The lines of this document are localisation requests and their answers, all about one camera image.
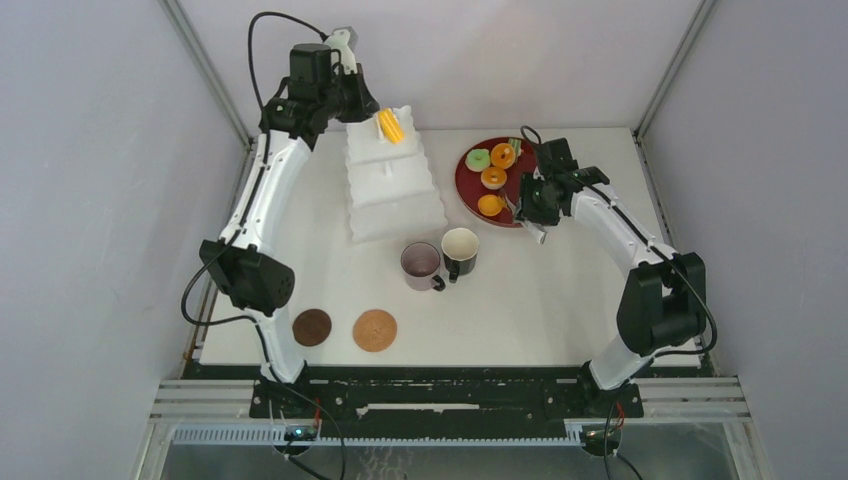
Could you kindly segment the yellow cake slice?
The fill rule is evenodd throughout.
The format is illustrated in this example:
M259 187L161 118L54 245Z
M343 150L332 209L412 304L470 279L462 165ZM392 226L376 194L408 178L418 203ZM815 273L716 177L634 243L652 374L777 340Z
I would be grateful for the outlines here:
M405 139L405 132L394 110L385 108L377 112L376 123L381 140L399 144Z

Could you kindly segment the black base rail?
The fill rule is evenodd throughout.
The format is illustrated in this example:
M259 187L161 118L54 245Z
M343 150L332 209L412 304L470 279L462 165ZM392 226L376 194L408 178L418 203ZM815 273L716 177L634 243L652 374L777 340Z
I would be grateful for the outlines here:
M644 415L637 386L601 393L578 367L319 367L290 387L258 368L192 365L191 381L247 380L252 418L319 421L325 434L553 434L567 420L618 428Z

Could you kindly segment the green donut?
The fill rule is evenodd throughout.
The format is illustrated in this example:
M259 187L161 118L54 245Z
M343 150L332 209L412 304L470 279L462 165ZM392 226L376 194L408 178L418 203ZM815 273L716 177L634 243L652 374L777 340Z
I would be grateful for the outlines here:
M488 149L478 148L470 150L464 164L471 172L480 173L491 166L490 153Z

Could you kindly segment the black mug white inside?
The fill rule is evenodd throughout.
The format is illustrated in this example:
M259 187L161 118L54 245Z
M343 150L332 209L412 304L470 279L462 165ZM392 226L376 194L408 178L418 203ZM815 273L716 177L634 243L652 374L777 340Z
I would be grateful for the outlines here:
M442 236L441 250L450 283L474 270L479 247L478 236L467 228L453 228Z

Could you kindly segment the light brown coaster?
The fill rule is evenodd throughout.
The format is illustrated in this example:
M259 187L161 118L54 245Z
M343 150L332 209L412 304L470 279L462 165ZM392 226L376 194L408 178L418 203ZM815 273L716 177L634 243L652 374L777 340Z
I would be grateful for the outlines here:
M389 348L397 336L397 322L385 310L364 312L353 326L353 339L362 350L370 353Z

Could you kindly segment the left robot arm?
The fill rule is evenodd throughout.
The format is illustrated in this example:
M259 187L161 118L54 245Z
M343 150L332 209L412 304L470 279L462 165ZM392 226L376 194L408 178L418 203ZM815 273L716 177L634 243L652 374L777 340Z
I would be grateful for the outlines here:
M284 93L261 106L260 135L247 184L219 237L200 258L218 290L253 323L264 375L279 382L274 404L290 417L311 407L311 388L297 380L306 361L291 331L288 303L296 274L279 260L275 234L298 176L328 124L358 123L379 109L348 46L295 45Z

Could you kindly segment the orange round tart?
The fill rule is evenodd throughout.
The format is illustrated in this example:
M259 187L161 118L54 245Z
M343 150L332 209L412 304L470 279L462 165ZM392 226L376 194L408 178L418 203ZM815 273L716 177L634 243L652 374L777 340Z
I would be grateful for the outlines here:
M505 208L505 202L498 195L487 194L478 199L477 208L481 215L493 218L503 211Z

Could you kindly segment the white tiered dessert stand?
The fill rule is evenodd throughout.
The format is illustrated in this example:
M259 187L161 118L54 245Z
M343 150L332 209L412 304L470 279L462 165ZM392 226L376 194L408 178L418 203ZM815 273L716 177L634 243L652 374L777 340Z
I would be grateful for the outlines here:
M445 206L412 108L393 108L404 138L391 142L373 117L346 127L347 210L352 241L411 237L447 225Z

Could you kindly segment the green striped cake slice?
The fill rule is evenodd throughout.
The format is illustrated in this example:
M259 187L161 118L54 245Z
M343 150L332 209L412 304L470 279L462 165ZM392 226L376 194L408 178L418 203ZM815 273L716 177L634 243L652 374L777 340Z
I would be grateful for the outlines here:
M510 145L511 149L513 150L515 157L519 158L520 155L522 154L522 141L520 139L517 139L517 138L510 138L508 140L508 144Z

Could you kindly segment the metal tongs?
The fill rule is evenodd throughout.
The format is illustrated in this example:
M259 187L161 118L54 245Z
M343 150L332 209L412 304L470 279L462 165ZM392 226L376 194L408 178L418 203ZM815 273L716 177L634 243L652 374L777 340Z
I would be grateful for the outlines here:
M540 225L520 219L518 217L517 206L509 199L504 189L499 190L498 195L504 206L510 211L513 217L513 222L526 230L534 238L534 241L537 244L543 245L547 237L547 231Z

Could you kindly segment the red round tray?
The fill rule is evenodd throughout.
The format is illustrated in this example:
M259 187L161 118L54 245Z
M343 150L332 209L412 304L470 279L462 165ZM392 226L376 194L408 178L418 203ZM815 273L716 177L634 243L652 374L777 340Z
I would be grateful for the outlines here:
M522 154L516 158L514 165L505 170L508 175L508 180L505 186L499 190L489 190L485 188L480 181L480 173L469 171L465 164L465 157L472 149L485 148L490 150L499 143L508 143L510 138L516 137L494 137L486 139L474 144L457 161L454 173L454 184L457 194L465 207L481 220L503 228L521 228L520 225L513 222L513 217L510 211L506 208L496 217L489 218L480 214L477 208L478 199L487 194L497 195L498 191L504 189L509 199L517 205L519 199L520 181L524 173L533 174L536 171L536 156L532 147L526 140L522 141Z

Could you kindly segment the orange donut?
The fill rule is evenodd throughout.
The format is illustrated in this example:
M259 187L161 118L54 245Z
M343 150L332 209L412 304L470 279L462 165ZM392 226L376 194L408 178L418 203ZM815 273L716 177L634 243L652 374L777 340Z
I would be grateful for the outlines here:
M509 143L499 143L490 150L491 165L502 170L510 169L514 165L516 157L516 150Z

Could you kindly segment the orange cream cupcake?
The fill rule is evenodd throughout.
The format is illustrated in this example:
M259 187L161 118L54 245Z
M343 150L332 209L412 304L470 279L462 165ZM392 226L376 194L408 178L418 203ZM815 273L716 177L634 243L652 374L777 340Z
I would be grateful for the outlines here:
M490 166L480 173L481 184L489 190L503 188L508 180L507 172L500 167Z

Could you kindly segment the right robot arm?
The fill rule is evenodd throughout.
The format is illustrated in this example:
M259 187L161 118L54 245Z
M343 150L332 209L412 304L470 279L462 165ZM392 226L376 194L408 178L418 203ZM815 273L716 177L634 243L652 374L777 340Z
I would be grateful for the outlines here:
M653 235L624 206L608 176L582 168L568 141L526 139L536 159L519 184L513 215L536 229L570 218L594 231L625 279L616 311L617 334L587 362L578 402L592 416L605 415L617 390L665 356L700 356L717 340L706 302L706 268L695 253L681 254Z

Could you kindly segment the dark brown coaster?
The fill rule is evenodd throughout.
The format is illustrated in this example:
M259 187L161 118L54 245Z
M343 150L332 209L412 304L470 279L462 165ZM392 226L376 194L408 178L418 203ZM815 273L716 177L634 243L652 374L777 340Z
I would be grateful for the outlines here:
M329 337L331 331L331 317L321 309L305 310L292 323L294 339L304 347L320 345Z

